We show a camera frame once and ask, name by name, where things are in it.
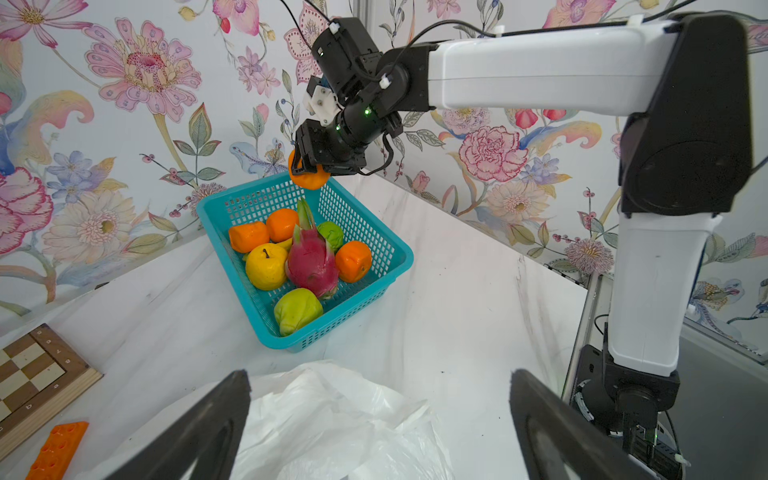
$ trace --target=wooden chessboard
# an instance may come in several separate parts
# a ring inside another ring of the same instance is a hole
[[[44,323],[0,349],[0,460],[100,378]]]

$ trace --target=pink dragon fruit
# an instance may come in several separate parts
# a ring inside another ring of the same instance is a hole
[[[339,269],[333,248],[317,233],[309,204],[303,198],[296,207],[299,225],[293,228],[293,246],[286,260],[286,274],[299,288],[311,290],[321,300],[339,289]]]

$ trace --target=yellow bud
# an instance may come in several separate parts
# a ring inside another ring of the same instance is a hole
[[[640,0],[640,7],[651,10],[659,6],[659,0]]]
[[[194,10],[189,7],[179,8],[179,15],[181,15],[181,17],[187,22],[192,22],[195,19],[195,17],[197,17],[197,14],[194,12]]]

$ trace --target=orange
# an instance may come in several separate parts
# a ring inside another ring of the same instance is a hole
[[[250,253],[251,250],[270,242],[270,234],[262,222],[245,223],[230,227],[230,243],[232,250],[239,253]]]
[[[336,267],[339,278],[347,283],[361,280],[371,270],[373,258],[371,249],[363,242],[348,242],[336,252]]]
[[[293,165],[294,155],[296,155],[295,148],[288,157],[288,174],[290,175],[290,179],[299,187],[306,188],[307,190],[319,190],[323,188],[323,185],[325,185],[328,179],[331,178],[331,174],[327,174],[323,170],[323,166],[318,165],[316,174],[294,175],[290,169],[290,166]]]
[[[266,229],[274,243],[280,243],[293,236],[293,228],[299,224],[299,214],[290,208],[281,208],[266,219]]]

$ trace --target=green fruit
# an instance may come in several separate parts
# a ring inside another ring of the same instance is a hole
[[[321,223],[317,226],[317,233],[322,238],[328,240],[334,253],[344,244],[344,230],[334,222]]]
[[[320,301],[306,288],[291,290],[275,305],[275,320],[280,326],[282,336],[296,332],[322,314],[323,306]]]

